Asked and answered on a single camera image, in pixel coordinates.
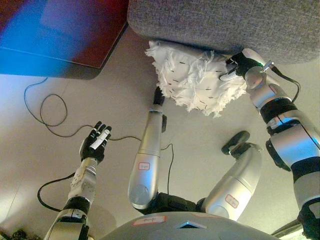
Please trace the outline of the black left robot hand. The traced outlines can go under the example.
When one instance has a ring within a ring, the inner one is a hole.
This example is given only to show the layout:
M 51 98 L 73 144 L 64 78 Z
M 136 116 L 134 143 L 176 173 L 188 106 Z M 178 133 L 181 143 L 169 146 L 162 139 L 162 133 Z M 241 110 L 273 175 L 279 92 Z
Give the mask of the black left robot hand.
M 96 160 L 97 164 L 100 164 L 104 160 L 105 148 L 111 137 L 111 130 L 111 126 L 106 126 L 101 121 L 95 124 L 80 146 L 79 155 L 81 161 L 91 158 Z

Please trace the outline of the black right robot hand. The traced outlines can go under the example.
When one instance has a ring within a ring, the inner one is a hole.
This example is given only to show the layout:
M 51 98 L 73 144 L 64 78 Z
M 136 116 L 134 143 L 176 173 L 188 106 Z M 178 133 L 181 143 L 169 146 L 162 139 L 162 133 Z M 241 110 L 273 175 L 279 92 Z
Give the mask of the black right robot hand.
M 219 76 L 221 81 L 230 81 L 236 77 L 244 77 L 245 74 L 253 67 L 262 67 L 263 65 L 246 57 L 242 52 L 233 55 L 225 61 L 227 73 Z

